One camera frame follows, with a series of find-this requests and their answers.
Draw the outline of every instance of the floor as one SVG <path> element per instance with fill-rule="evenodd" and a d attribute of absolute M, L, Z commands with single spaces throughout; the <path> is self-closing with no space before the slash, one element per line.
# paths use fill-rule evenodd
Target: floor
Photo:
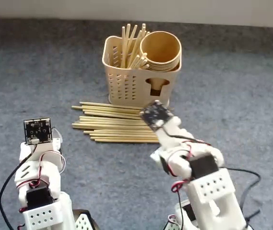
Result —
<path fill-rule="evenodd" d="M 62 132 L 67 170 L 62 190 L 74 208 L 91 211 L 103 230 L 161 230 L 178 198 L 173 182 L 149 155 L 156 144 L 92 142 L 71 123 L 80 100 L 107 102 L 101 63 L 104 40 L 124 22 L 0 20 L 0 188 L 16 166 L 23 120 L 49 116 Z M 183 127 L 219 148 L 228 166 L 253 169 L 263 180 L 244 213 L 257 208 L 255 230 L 273 229 L 273 29 L 147 23 L 182 42 L 182 71 L 171 97 Z M 238 198 L 254 179 L 231 173 Z M 13 182 L 3 206 L 23 223 Z M 0 229 L 6 229 L 0 216 Z"/>

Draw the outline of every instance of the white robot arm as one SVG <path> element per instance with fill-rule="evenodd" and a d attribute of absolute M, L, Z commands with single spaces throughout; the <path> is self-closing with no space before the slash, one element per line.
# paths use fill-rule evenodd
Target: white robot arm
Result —
<path fill-rule="evenodd" d="M 50 118 L 24 121 L 26 142 L 21 144 L 21 165 L 14 181 L 25 227 L 27 230 L 98 230 L 90 213 L 73 210 L 69 195 L 61 191 L 60 174 L 66 161 L 61 153 L 61 135 L 58 133 L 58 138 L 53 138 L 52 131 L 57 130 L 51 129 Z"/>
<path fill-rule="evenodd" d="M 175 207 L 176 221 L 181 229 L 251 229 L 246 228 L 227 169 L 220 168 L 224 164 L 220 150 L 179 128 L 181 120 L 159 101 L 144 108 L 141 117 L 155 132 L 161 145 L 151 158 L 167 174 L 182 179 L 175 186 L 183 186 L 189 197 Z"/>

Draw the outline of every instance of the wall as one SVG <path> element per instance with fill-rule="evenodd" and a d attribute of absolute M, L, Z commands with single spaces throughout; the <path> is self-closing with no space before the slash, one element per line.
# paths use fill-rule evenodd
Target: wall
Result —
<path fill-rule="evenodd" d="M 0 0 L 0 17 L 273 27 L 273 0 Z"/>

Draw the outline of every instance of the beige plastic basket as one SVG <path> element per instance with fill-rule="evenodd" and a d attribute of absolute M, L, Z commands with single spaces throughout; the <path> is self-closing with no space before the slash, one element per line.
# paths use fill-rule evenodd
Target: beige plastic basket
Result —
<path fill-rule="evenodd" d="M 164 105 L 168 106 L 177 74 L 181 69 L 181 57 L 178 67 L 171 72 L 121 69 L 121 40 L 121 37 L 111 36 L 106 39 L 104 45 L 102 62 L 105 66 L 109 102 L 117 105 L 142 107 L 153 100 L 160 100 Z M 161 90 L 155 90 L 157 87 L 159 88 L 157 86 L 159 84 L 163 84 Z"/>

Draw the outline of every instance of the pile of chopsticks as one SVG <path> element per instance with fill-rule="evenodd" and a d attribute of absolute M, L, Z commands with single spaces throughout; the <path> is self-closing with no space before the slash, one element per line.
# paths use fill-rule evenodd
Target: pile of chopsticks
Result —
<path fill-rule="evenodd" d="M 149 64 L 147 64 L 146 56 L 144 53 L 142 56 L 140 53 L 140 43 L 142 39 L 149 34 L 149 31 L 146 31 L 146 24 L 142 24 L 142 29 L 138 32 L 136 40 L 134 42 L 133 48 L 131 47 L 136 30 L 137 25 L 134 26 L 131 34 L 130 34 L 131 24 L 127 24 L 127 30 L 125 27 L 122 27 L 122 59 L 120 68 L 124 69 L 148 69 Z"/>
<path fill-rule="evenodd" d="M 80 102 L 72 109 L 85 114 L 72 127 L 83 129 L 94 141 L 158 143 L 154 132 L 141 120 L 140 107 Z"/>

